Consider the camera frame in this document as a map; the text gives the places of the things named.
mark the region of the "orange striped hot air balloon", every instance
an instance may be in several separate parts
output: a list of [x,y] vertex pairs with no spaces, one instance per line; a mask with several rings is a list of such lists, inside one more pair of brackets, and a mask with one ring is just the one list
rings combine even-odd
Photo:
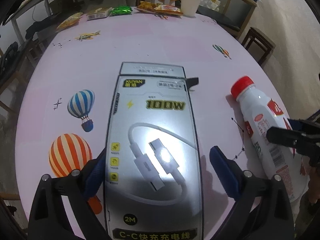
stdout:
[[[53,173],[65,177],[74,169],[81,170],[92,159],[89,144],[74,133],[59,136],[51,145],[49,163]],[[100,200],[94,196],[88,200],[95,214],[102,211]]]

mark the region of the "white bottle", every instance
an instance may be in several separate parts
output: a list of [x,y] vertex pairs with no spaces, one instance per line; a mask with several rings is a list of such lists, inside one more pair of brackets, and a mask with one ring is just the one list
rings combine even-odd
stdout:
[[240,103],[244,122],[269,179],[279,174],[285,184],[290,202],[302,195],[307,176],[302,156],[295,149],[268,142],[266,133],[271,126],[292,129],[287,117],[265,93],[256,89],[253,81],[244,76],[231,88],[232,96]]

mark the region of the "cable connector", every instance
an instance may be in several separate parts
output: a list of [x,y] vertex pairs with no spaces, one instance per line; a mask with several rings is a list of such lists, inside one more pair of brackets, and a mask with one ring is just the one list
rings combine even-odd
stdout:
[[179,184],[183,184],[185,182],[184,177],[179,172],[178,167],[179,164],[176,162],[176,160],[172,157],[171,153],[168,151],[166,147],[162,144],[160,139],[156,139],[149,143],[152,150],[155,153],[155,156],[159,163],[161,164],[164,171],[173,176],[174,180]]
[[164,183],[160,178],[158,171],[156,170],[151,160],[149,159],[148,155],[142,154],[138,156],[134,160],[134,163],[137,165],[137,168],[140,171],[143,178],[150,183],[154,191],[157,191],[162,187],[164,187]]

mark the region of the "white paper cup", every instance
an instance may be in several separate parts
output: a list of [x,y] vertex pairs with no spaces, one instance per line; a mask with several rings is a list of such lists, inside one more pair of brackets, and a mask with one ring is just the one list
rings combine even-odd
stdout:
[[181,0],[181,11],[183,15],[193,17],[202,0]]

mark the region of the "star illustration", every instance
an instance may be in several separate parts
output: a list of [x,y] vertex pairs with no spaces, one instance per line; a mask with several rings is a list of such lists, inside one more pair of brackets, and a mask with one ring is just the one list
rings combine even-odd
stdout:
[[130,101],[127,103],[127,106],[128,106],[128,109],[131,108],[131,106],[133,106],[132,100],[130,100]]
[[56,109],[58,108],[58,106],[59,106],[60,104],[62,104],[62,103],[60,102],[61,99],[62,99],[62,98],[59,98],[58,101],[57,101],[57,103],[53,104],[53,105],[55,106],[54,110],[56,110]]

